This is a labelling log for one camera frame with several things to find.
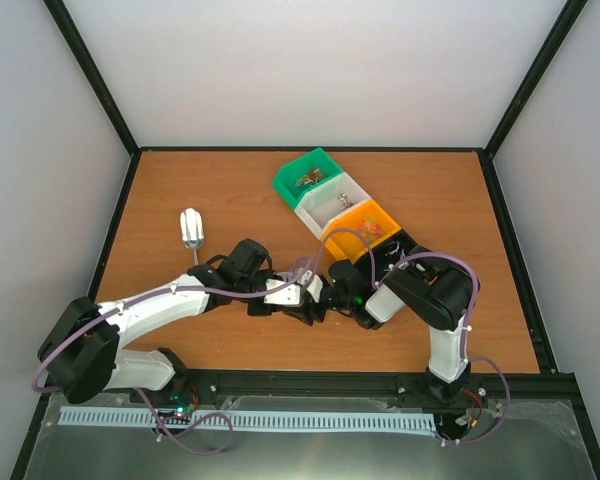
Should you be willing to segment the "yellow plastic bin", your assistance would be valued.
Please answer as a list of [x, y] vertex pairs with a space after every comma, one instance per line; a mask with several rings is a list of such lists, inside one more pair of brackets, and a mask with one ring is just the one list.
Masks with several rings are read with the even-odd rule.
[[353, 263], [370, 247], [397, 233], [399, 224], [374, 200], [335, 220], [321, 237], [325, 248], [335, 260], [351, 260]]

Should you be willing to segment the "black plastic bin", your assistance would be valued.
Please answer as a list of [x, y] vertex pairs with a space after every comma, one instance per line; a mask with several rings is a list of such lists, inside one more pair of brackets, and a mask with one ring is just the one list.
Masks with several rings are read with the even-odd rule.
[[374, 259], [375, 280], [380, 281], [390, 271], [392, 265], [410, 254], [423, 252], [429, 252], [429, 249], [417, 244], [404, 230], [399, 230], [373, 246], [370, 252], [364, 253], [354, 262], [354, 266], [363, 275], [371, 275], [371, 259]]

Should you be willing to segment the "metal scoop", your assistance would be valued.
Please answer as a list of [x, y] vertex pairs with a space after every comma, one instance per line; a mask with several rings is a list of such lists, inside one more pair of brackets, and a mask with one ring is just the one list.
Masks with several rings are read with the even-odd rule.
[[180, 214], [181, 238], [184, 246], [193, 254], [194, 264], [199, 264], [199, 250], [205, 243], [201, 214], [194, 208], [187, 208]]

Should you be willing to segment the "white plastic bin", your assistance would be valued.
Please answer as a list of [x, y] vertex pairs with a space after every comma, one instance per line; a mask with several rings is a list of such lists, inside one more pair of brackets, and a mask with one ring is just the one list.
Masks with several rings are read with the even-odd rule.
[[370, 195], [351, 176], [340, 173], [309, 189], [294, 213], [320, 239], [331, 223], [370, 199]]

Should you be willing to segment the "green plastic bin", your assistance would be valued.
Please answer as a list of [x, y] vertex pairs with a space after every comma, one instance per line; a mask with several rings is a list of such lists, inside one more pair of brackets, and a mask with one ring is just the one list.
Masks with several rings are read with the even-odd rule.
[[307, 193], [342, 172], [341, 166], [323, 148], [315, 148], [281, 166], [272, 186], [285, 203], [295, 209]]

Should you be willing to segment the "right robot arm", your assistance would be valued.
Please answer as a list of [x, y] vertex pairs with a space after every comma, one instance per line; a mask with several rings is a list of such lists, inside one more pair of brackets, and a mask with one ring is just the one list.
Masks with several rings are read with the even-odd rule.
[[410, 310], [429, 328], [428, 395], [448, 404], [471, 371], [468, 331], [479, 291], [476, 272], [452, 255], [419, 245], [409, 251], [384, 246], [355, 262], [334, 262], [318, 290], [309, 280], [303, 286], [301, 318], [311, 325], [331, 310], [366, 330], [377, 330], [400, 311]]

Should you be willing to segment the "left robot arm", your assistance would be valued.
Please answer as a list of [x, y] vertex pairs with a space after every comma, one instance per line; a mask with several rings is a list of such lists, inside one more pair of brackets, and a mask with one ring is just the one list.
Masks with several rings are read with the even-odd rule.
[[160, 287], [97, 304], [80, 297], [66, 307], [40, 346], [38, 371], [49, 391], [60, 391], [72, 404], [106, 390], [144, 388], [166, 402], [181, 400], [188, 378], [178, 371], [172, 352], [129, 349], [136, 339], [185, 317], [210, 312], [233, 300], [254, 301], [285, 286], [268, 251], [252, 239], [240, 241], [228, 255], [199, 263]]

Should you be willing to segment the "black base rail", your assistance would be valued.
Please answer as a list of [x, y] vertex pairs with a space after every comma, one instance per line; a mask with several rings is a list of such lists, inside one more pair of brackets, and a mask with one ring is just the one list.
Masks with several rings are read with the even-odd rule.
[[465, 375], [444, 387], [429, 373], [364, 373], [192, 369], [183, 389], [203, 405], [218, 406], [230, 397], [371, 399], [414, 409], [450, 409], [471, 404], [469, 392], [486, 387], [477, 375]]

